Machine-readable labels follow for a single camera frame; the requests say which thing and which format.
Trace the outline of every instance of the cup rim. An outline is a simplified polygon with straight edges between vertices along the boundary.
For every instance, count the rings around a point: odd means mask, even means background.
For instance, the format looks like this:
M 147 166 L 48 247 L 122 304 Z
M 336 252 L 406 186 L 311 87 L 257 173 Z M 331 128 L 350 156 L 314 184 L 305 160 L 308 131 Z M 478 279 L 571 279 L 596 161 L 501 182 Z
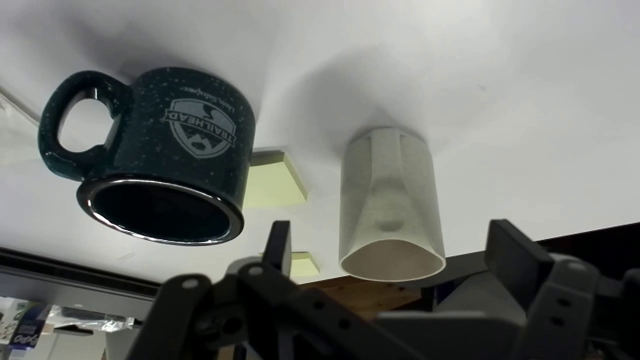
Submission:
M 107 216 L 102 216 L 97 208 L 94 208 L 94 197 L 113 186 L 120 186 L 120 184 L 147 184 L 147 186 L 158 186 L 158 188 L 169 188 L 175 192 L 183 192 L 189 196 L 195 196 L 198 199 L 205 199 L 212 206 L 217 206 L 230 221 L 229 229 L 223 235 L 217 237 L 208 237 L 208 240 L 198 240 L 198 242 L 189 242 L 189 240 L 181 240 L 181 237 L 158 237 L 158 235 L 151 235 L 151 233 L 142 233 L 142 232 L 134 232 L 129 229 L 113 219 L 108 219 Z M 225 243 L 232 237 L 237 237 L 243 227 L 245 227 L 245 216 L 243 212 L 229 202 L 223 196 L 214 196 L 208 192 L 202 192 L 198 188 L 192 186 L 184 186 L 184 184 L 177 184 L 177 182 L 169 182 L 169 180 L 158 180 L 158 178 L 144 178 L 144 175 L 114 175 L 114 178 L 100 178 L 100 180 L 86 180 L 80 184 L 78 192 L 76 192 L 78 203 L 80 208 L 93 216 L 94 219 L 98 219 L 100 223 L 114 227 L 122 233 L 134 235 L 134 237 L 142 237 L 149 242 L 158 242 L 158 243 L 175 243 L 175 246 L 212 246 L 212 243 Z

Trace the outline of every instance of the black machine part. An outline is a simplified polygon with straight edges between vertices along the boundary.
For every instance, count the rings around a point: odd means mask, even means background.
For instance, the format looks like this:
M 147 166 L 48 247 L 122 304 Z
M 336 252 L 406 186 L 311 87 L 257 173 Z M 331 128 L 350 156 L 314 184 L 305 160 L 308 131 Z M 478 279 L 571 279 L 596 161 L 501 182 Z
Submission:
M 640 270 L 601 276 L 577 257 L 555 259 L 509 219 L 493 219 L 487 273 L 460 279 L 435 311 L 387 311 L 367 322 L 287 273 L 290 223 L 275 221 L 262 259 L 218 284 L 169 279 L 131 360 L 211 360 L 223 346 L 262 360 L 582 360 L 640 358 Z

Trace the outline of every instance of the mug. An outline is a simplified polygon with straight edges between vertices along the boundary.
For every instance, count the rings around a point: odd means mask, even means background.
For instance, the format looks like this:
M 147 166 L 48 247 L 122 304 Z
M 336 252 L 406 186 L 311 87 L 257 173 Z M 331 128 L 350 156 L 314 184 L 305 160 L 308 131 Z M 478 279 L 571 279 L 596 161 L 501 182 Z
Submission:
M 114 120 L 104 143 L 60 143 L 69 109 L 100 99 Z M 255 142 L 255 112 L 229 81 L 189 67 L 158 67 L 131 85 L 78 71 L 50 96 L 39 129 L 44 163 L 78 180 L 86 214 L 163 243 L 220 243 L 245 227 L 241 212 Z
M 439 194 L 428 146 L 375 128 L 343 161 L 340 264 L 354 277 L 410 281 L 444 270 Z

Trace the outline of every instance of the speckled mug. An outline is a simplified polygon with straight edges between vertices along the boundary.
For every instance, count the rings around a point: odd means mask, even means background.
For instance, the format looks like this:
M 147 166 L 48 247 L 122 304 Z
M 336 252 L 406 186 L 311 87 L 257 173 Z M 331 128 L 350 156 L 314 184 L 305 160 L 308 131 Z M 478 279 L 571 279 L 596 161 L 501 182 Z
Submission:
M 100 99 L 114 126 L 104 143 L 71 151 L 60 126 L 85 97 Z M 127 85 L 102 71 L 78 71 L 48 99 L 39 146 L 54 173 L 82 182 L 76 197 L 98 221 L 197 246 L 243 232 L 255 129 L 246 97 L 212 74 L 158 67 Z

